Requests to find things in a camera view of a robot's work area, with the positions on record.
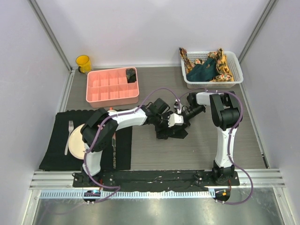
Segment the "black tie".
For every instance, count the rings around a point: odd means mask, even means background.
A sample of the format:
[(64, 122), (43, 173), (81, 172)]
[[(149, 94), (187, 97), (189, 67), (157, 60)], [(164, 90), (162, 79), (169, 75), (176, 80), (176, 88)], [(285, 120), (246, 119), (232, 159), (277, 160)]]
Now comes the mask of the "black tie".
[(184, 127), (174, 126), (167, 128), (156, 128), (156, 138), (167, 140), (168, 138), (184, 139), (188, 132)]

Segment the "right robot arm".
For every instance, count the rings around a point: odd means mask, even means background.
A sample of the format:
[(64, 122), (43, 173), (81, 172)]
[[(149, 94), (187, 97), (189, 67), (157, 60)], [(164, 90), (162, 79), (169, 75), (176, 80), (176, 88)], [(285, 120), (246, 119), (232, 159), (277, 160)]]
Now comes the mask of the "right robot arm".
[(217, 128), (217, 153), (213, 161), (211, 179), (217, 185), (229, 183), (234, 177), (234, 139), (243, 117), (243, 106), (234, 91), (190, 92), (189, 108), (184, 118), (189, 120), (209, 106), (213, 124)]

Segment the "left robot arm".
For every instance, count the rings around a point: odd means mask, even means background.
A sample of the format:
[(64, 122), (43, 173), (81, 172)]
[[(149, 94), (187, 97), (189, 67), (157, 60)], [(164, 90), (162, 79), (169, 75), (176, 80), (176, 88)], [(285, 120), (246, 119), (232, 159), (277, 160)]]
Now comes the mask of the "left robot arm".
[(175, 112), (170, 112), (166, 118), (163, 111), (168, 105), (162, 99), (157, 104), (140, 105), (130, 110), (108, 112), (104, 108), (97, 109), (81, 128), (82, 140), (85, 146), (85, 154), (82, 168), (85, 172), (83, 181), (89, 187), (95, 187), (99, 181), (101, 171), (101, 157), (103, 151), (112, 144), (113, 135), (116, 131), (132, 126), (145, 124), (159, 125), (163, 128), (173, 128), (184, 122), (182, 104), (175, 102)]

